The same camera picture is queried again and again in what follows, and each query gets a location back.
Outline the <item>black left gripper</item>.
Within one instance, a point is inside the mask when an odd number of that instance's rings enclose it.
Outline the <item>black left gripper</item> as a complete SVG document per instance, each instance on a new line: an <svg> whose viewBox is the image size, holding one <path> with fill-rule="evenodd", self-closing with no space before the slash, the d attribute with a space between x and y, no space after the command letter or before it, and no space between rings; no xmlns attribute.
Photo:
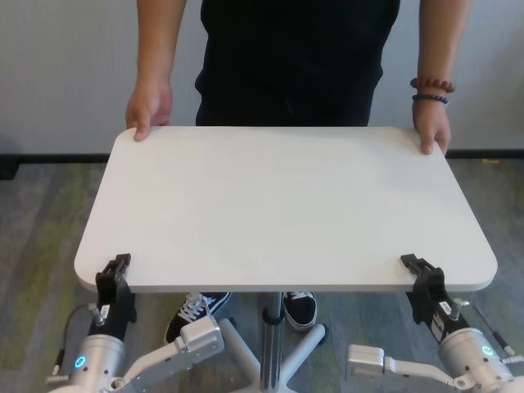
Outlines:
<svg viewBox="0 0 524 393"><path fill-rule="evenodd" d="M135 295L130 291L125 276L131 261L130 254L118 254L106 267L96 274L97 306L109 306L105 322L97 326L91 323L88 334L124 338L129 323L136 322Z"/></svg>

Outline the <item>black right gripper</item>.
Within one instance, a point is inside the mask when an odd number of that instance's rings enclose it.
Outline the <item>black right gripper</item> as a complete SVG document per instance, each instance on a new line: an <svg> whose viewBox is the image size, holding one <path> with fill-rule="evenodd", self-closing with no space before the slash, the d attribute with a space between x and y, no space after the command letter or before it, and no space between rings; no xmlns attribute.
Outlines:
<svg viewBox="0 0 524 393"><path fill-rule="evenodd" d="M444 272L425 259L415 254L402 255L400 261L417 280L444 281ZM451 334L454 322L449 318L443 304L449 303L449 297L443 282L415 282L411 291L413 320L416 324L425 324L431 334Z"/></svg>

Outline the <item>person's left hand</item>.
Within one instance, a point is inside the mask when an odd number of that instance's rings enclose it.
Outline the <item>person's left hand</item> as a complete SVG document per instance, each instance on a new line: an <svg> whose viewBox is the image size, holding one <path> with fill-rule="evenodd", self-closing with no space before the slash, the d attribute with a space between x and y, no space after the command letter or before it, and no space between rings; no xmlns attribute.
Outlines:
<svg viewBox="0 0 524 393"><path fill-rule="evenodd" d="M430 155L435 147L446 154L451 140L451 130L444 103L419 101L413 104L413 126L420 136L423 154Z"/></svg>

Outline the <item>person's right hand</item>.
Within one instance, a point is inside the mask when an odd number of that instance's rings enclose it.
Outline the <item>person's right hand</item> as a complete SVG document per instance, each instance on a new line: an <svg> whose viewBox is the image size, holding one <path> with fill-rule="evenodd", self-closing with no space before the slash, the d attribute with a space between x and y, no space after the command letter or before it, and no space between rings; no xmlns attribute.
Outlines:
<svg viewBox="0 0 524 393"><path fill-rule="evenodd" d="M125 114L127 129L135 129L133 139L141 142L152 127L167 126L172 105L173 94L168 81L138 79Z"/></svg>

